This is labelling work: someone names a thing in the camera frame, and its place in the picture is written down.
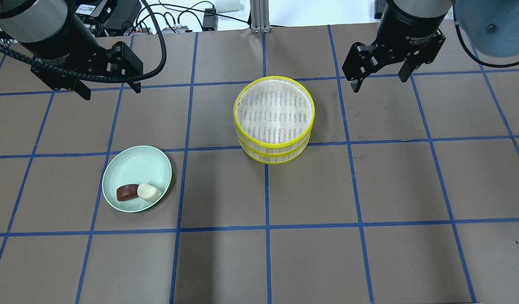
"cable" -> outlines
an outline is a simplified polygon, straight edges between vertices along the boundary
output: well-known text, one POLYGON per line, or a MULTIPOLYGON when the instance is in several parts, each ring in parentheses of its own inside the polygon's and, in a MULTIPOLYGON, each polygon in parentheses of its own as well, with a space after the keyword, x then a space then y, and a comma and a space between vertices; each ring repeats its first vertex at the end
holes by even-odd
MULTIPOLYGON (((158 2, 159 2, 160 4, 162 4, 163 7, 165 7, 165 8, 167 8, 166 5, 170 5, 170 4, 165 4, 165 5, 164 5, 164 4, 161 2, 161 0, 158 0, 158 2)), ((197 2, 196 4, 190 6, 190 8, 195 8, 196 6, 198 6, 199 4, 202 4, 202 3, 210 3, 210 4, 212 5, 212 7, 215 8, 215 4, 213 4, 213 2, 210 2, 210 1, 200 1, 200 2, 197 2)), ((174 10, 174 11, 184 12, 184 11, 181 11, 181 10, 176 10, 176 9, 174 9, 174 8, 167 8, 167 9, 168 9, 168 10, 174 10)))
MULTIPOLYGON (((158 6, 158 5, 162 5, 163 7, 167 8, 167 6, 175 6, 177 8, 186 8, 186 9, 190 9, 190 10, 193 10, 193 11, 198 11, 198 12, 204 12, 202 10, 197 10, 195 8, 187 8, 186 6, 180 6, 180 5, 175 5, 175 4, 150 4, 150 6, 158 6)), ((139 11, 139 14, 137 15, 139 17, 139 15, 143 12, 143 10, 145 10, 145 8, 141 8, 141 10, 139 11)), ((246 23, 248 24, 248 21, 244 21, 242 19, 238 19, 238 18, 235 18, 235 17, 231 17, 231 16, 227 16, 227 15, 221 15, 221 14, 214 14, 214 13, 211 13, 211 15, 216 15, 216 16, 220 16, 220 17, 225 17, 225 18, 229 18, 229 19, 233 19, 233 20, 237 20, 237 21, 240 21, 240 22, 243 22, 243 23, 246 23)))
POLYGON ((203 27, 203 25, 201 24, 201 21, 199 20, 199 17, 198 17, 198 16, 197 16, 193 11, 184 11, 184 12, 180 12, 180 14, 177 16, 177 22, 178 22, 178 23, 180 23, 180 15, 182 15, 182 14, 184 14, 184 13, 186 13, 186 12, 188 12, 188 13, 194 15, 194 16, 196 17, 196 19, 197 19, 197 22, 199 22, 199 26, 200 26, 200 27, 203 27))
POLYGON ((95 82, 102 82, 102 83, 123 83, 123 82, 136 82, 136 81, 141 81, 143 79, 149 79, 151 77, 158 75, 159 72, 162 71, 163 66, 165 65, 165 62, 167 60, 167 50, 165 48, 165 41, 163 40, 163 35, 161 34, 160 27, 159 27, 158 23, 156 22, 154 12, 149 7, 149 4, 146 2, 146 0, 140 0, 140 1, 143 3, 143 5, 146 6, 147 11, 149 12, 149 15, 151 16, 151 19, 152 19, 155 29, 157 31, 158 38, 160 40, 160 48, 161 48, 160 63, 154 70, 152 70, 146 74, 135 75, 135 76, 115 76, 115 77, 89 75, 89 74, 85 74, 85 73, 78 73, 76 71, 70 71, 70 70, 66 70, 63 68, 54 67, 52 65, 48 65, 46 63, 41 62, 40 60, 35 60, 31 57, 25 56, 24 54, 21 54, 20 52, 16 52, 14 50, 5 48, 2 45, 0 45, 0 52, 5 54, 6 56, 10 56, 10 57, 20 60, 24 63, 30 64, 32 67, 35 67, 37 69, 43 69, 46 71, 51 71, 58 75, 74 77, 74 78, 77 78, 80 80, 85 80, 85 81, 95 81, 95 82))
POLYGON ((133 28, 133 23, 131 23, 130 21, 126 20, 120 26, 120 31, 123 32, 123 33, 128 29, 128 28, 126 28, 126 29, 124 28, 124 25, 126 25, 126 23, 130 23, 130 27, 128 27, 128 28, 130 28, 130 29, 133 28))
MULTIPOLYGON (((155 15, 160 15, 160 16, 162 16, 163 19, 165 20, 165 24, 166 24, 166 25, 169 25, 169 21, 167 21, 167 18, 165 17, 164 14, 162 14, 162 13, 160 13, 160 12, 155 12, 155 15)), ((147 24, 145 23, 145 20, 146 20, 147 18, 149 18, 149 17, 150 17, 150 16, 146 16, 145 18, 141 19, 141 21, 139 21, 139 22, 137 23, 137 25, 143 23, 143 24, 145 25, 145 27, 147 27, 147 24)))
POLYGON ((102 23, 96 20, 94 17, 87 17, 86 20, 92 20, 94 22, 95 31, 96 31, 96 37, 101 37, 102 34, 105 35, 105 27, 103 27, 102 23))
POLYGON ((175 31, 175 29, 173 29, 173 27, 171 25, 167 25, 172 31, 173 33, 176 33, 177 31, 175 31))
POLYGON ((468 56, 470 56, 470 58, 474 62, 477 62, 480 65, 484 65, 485 67, 491 67, 491 68, 510 68, 510 67, 519 65, 519 60, 517 62, 513 62, 513 63, 509 63, 509 64, 493 64, 493 63, 487 63, 487 62, 479 60, 479 58, 475 57, 475 55, 472 52, 470 52, 470 50, 466 46, 466 43, 464 42, 464 38, 462 38, 462 33, 460 33, 460 26, 458 25, 456 10, 455 10, 454 6, 453 6, 453 19, 454 19, 454 28, 455 28, 455 30, 457 32, 457 36, 458 36, 458 41, 460 41, 460 45, 464 49, 464 52, 466 52, 466 54, 468 56))
POLYGON ((170 12, 164 12, 163 15, 165 16, 165 14, 169 14, 171 16, 171 19, 173 20, 173 24, 176 24, 175 17, 173 17, 173 15, 171 15, 170 12))

